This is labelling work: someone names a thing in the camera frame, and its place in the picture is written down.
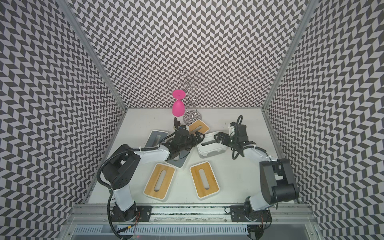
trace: black and white patterned wall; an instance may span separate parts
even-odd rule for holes
[[[308,0],[69,2],[126,106],[169,108],[181,70],[197,106],[261,107]]]
[[[54,0],[0,12],[0,239],[55,238],[122,110]]]
[[[384,239],[383,6],[320,0],[268,109],[326,239]]]

